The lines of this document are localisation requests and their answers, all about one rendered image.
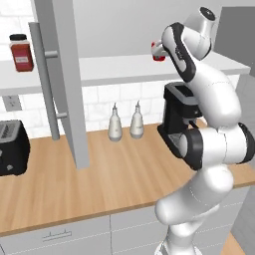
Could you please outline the red glass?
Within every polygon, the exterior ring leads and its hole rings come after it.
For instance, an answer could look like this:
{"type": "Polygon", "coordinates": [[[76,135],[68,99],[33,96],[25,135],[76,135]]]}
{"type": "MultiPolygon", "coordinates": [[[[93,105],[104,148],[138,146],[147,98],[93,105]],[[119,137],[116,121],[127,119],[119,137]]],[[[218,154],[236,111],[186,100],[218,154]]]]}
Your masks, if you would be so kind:
{"type": "Polygon", "coordinates": [[[155,61],[163,61],[164,59],[165,59],[165,56],[156,56],[155,54],[154,54],[154,50],[155,50],[155,43],[156,42],[152,42],[151,43],[151,54],[152,54],[152,57],[153,57],[153,59],[155,60],[155,61]]]}

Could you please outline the grey cabinet door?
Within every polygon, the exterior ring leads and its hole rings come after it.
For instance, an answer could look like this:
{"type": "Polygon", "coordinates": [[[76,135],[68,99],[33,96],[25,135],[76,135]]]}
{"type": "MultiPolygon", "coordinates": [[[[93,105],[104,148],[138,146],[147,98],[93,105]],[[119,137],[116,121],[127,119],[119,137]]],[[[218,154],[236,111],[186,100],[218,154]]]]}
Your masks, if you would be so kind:
{"type": "Polygon", "coordinates": [[[90,158],[73,0],[32,1],[44,49],[58,52],[57,58],[47,59],[55,111],[67,114],[58,127],[65,131],[76,168],[82,169],[90,165],[90,158]]]}

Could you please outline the wide white drawer front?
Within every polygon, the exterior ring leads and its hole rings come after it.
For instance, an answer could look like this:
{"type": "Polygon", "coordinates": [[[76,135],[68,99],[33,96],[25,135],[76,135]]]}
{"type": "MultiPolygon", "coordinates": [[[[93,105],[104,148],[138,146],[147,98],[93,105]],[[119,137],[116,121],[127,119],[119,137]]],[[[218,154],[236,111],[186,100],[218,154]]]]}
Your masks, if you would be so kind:
{"type": "Polygon", "coordinates": [[[111,255],[110,218],[97,217],[0,238],[5,255],[111,255]],[[72,236],[43,242],[49,234],[72,231],[72,236]]]}

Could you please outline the black coffee machine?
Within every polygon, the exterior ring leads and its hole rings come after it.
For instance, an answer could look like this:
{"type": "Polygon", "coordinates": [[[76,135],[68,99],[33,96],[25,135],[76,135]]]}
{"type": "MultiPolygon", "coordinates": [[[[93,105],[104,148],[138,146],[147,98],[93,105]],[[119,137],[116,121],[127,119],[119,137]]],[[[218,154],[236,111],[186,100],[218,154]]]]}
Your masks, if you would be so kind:
{"type": "Polygon", "coordinates": [[[181,158],[178,150],[179,138],[188,126],[196,128],[196,120],[202,116],[202,112],[193,92],[185,82],[166,84],[163,97],[165,99],[163,119],[157,131],[169,150],[181,158]]]}

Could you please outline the white cabinet shelf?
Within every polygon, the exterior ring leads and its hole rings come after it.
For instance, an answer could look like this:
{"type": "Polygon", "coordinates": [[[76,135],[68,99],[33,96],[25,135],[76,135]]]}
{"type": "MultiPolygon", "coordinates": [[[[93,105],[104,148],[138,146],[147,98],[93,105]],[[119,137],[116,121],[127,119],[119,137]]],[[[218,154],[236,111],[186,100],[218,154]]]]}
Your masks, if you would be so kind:
{"type": "MultiPolygon", "coordinates": [[[[83,87],[178,80],[170,58],[156,62],[151,55],[80,58],[83,87]]],[[[0,97],[41,93],[37,68],[17,72],[12,61],[0,61],[0,97]]]]}

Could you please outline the red jar with black lid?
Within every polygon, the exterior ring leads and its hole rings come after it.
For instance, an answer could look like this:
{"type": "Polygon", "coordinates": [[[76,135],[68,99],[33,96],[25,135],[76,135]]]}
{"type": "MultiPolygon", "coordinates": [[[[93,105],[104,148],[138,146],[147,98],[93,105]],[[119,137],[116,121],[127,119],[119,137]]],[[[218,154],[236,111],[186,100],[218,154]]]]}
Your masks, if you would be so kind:
{"type": "Polygon", "coordinates": [[[32,72],[34,62],[30,43],[25,34],[12,34],[9,36],[10,50],[17,72],[32,72]]]}

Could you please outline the white cupboard front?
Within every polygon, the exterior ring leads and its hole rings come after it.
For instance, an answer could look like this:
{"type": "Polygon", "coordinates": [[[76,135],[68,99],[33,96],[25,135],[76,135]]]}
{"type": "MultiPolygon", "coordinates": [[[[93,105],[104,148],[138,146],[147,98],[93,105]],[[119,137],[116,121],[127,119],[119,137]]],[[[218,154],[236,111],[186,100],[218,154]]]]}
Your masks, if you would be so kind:
{"type": "Polygon", "coordinates": [[[194,245],[202,255],[221,255],[224,243],[250,187],[234,188],[197,230],[194,245]]]}

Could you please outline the white wall socket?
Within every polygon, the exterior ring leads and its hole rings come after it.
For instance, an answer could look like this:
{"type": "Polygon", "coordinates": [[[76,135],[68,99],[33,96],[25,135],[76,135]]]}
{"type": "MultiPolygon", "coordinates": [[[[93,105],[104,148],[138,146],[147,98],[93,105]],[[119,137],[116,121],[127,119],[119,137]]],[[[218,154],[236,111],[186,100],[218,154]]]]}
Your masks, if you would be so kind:
{"type": "Polygon", "coordinates": [[[15,112],[22,110],[22,106],[18,95],[4,96],[3,102],[7,112],[15,112]]]}

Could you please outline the white bottle with spout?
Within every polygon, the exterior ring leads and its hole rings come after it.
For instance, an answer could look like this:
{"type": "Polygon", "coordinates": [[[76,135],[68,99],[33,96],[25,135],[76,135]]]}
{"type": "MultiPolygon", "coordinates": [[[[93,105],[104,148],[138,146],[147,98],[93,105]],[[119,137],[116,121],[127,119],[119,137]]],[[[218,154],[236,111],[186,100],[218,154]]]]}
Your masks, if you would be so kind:
{"type": "Polygon", "coordinates": [[[135,111],[132,115],[129,133],[133,138],[141,138],[143,136],[143,119],[139,103],[136,103],[135,105],[135,111]]]}
{"type": "Polygon", "coordinates": [[[108,136],[111,141],[119,141],[122,135],[122,124],[118,115],[118,108],[114,106],[112,116],[110,117],[108,136]]]}

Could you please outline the black toaster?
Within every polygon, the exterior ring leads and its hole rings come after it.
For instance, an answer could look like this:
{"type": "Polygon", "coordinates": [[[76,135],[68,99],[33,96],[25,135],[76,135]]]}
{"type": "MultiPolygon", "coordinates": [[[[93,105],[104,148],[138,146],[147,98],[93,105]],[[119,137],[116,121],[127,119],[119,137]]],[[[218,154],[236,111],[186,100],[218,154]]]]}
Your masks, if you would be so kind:
{"type": "Polygon", "coordinates": [[[29,154],[30,143],[23,123],[0,121],[0,176],[23,174],[29,154]]]}

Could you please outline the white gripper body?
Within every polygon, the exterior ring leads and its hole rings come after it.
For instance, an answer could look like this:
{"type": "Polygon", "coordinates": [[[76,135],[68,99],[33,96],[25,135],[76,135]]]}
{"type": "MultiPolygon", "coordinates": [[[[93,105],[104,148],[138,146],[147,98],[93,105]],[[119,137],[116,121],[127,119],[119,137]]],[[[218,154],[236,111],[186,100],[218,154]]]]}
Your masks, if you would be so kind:
{"type": "Polygon", "coordinates": [[[154,54],[156,56],[165,56],[166,55],[166,51],[163,49],[162,43],[160,41],[155,43],[154,54]]]}

